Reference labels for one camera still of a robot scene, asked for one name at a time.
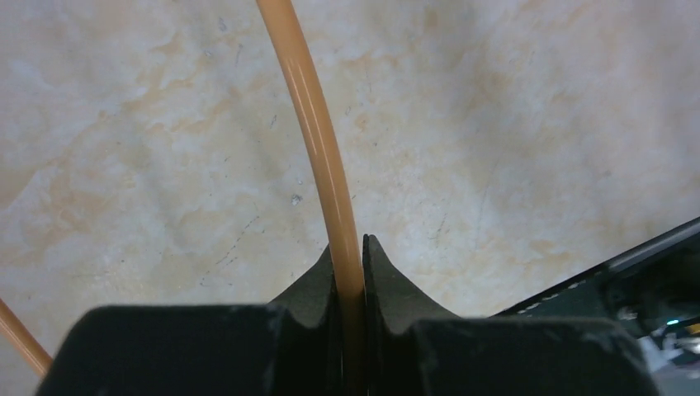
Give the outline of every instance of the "white marble countertop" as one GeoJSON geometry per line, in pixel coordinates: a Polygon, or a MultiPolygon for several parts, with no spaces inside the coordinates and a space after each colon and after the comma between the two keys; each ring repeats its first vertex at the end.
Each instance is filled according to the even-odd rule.
{"type": "MultiPolygon", "coordinates": [[[[359,233],[461,315],[700,215],[700,2],[295,1],[359,233]]],[[[265,302],[327,243],[253,1],[0,5],[0,296],[265,302]]],[[[0,393],[36,378],[0,340],[0,393]]]]}

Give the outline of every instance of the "floor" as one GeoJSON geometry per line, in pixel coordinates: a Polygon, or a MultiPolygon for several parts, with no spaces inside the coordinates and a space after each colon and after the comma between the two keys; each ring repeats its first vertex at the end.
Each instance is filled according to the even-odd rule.
{"type": "MultiPolygon", "coordinates": [[[[295,5],[358,232],[456,313],[700,215],[700,2],[295,5]]],[[[252,0],[0,10],[0,295],[49,352],[91,307],[265,302],[315,262],[315,184],[252,0]]],[[[0,393],[36,383],[0,340],[0,393]]]]}

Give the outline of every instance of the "marble surface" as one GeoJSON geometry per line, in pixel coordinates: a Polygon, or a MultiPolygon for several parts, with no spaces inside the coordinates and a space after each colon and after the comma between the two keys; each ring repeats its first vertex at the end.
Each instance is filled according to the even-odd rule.
{"type": "MultiPolygon", "coordinates": [[[[295,2],[359,233],[493,314],[700,215],[700,2],[295,2]]],[[[264,302],[327,239],[253,1],[0,4],[0,295],[264,302]]],[[[0,393],[37,378],[0,340],[0,393]]]]}

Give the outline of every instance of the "tan filament strand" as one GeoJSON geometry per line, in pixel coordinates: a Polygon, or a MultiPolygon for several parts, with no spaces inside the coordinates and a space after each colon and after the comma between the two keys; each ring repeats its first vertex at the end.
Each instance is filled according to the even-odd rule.
{"type": "Polygon", "coordinates": [[[31,336],[29,330],[2,299],[0,299],[0,330],[39,377],[44,377],[51,365],[51,356],[31,336]]]}
{"type": "Polygon", "coordinates": [[[290,0],[258,0],[299,118],[329,236],[343,322],[343,373],[348,391],[364,391],[364,276],[343,161],[319,77],[290,0]]]}

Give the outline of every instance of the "black plastic part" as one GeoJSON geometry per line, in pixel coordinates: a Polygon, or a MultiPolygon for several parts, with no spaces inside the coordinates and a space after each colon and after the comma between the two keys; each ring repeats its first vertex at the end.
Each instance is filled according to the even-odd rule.
{"type": "MultiPolygon", "coordinates": [[[[363,240],[370,395],[653,395],[639,348],[600,320],[464,319],[363,240]]],[[[38,394],[343,394],[328,249],[270,304],[107,307],[61,346],[38,394]]]]}
{"type": "Polygon", "coordinates": [[[37,395],[340,394],[335,299],[326,249],[267,305],[94,309],[37,395]]]}
{"type": "Polygon", "coordinates": [[[464,319],[363,243],[370,395],[656,395],[639,346],[604,319],[464,319]]]}
{"type": "Polygon", "coordinates": [[[697,394],[698,380],[693,378],[700,368],[698,355],[675,348],[678,355],[664,344],[668,323],[678,321],[682,326],[693,322],[685,319],[700,316],[700,219],[561,282],[499,316],[615,320],[633,337],[644,338],[651,348],[652,377],[664,394],[697,394]]]}

